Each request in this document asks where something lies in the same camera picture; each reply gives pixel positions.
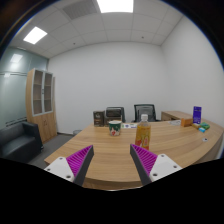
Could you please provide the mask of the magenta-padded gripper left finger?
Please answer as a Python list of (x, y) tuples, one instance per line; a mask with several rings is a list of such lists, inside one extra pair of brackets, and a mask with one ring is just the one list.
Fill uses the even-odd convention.
[(68, 157), (58, 157), (45, 171), (82, 186), (93, 156), (94, 149), (90, 145)]

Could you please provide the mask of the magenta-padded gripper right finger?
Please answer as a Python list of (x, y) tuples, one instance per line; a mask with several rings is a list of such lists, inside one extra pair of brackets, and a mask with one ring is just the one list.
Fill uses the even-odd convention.
[(143, 186), (181, 170), (166, 154), (156, 155), (134, 144), (130, 145), (130, 154)]

